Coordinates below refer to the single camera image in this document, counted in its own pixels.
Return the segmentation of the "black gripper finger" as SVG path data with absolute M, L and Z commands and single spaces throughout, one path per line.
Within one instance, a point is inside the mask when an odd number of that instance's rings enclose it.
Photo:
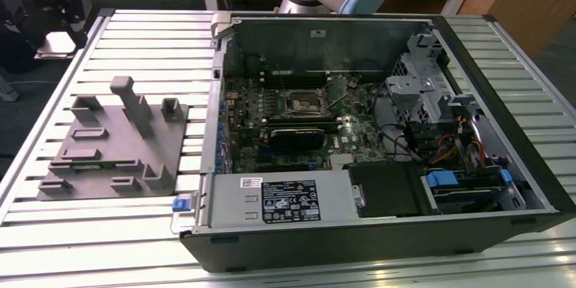
M 61 15 L 58 13 L 59 0 L 41 0 L 41 31 L 45 35 L 61 28 Z
M 91 14 L 91 9 L 91 0 L 70 0 L 67 9 L 70 26 L 69 36 L 77 45 L 77 49 L 85 48 L 87 44 L 87 31 L 85 29 L 85 23 Z

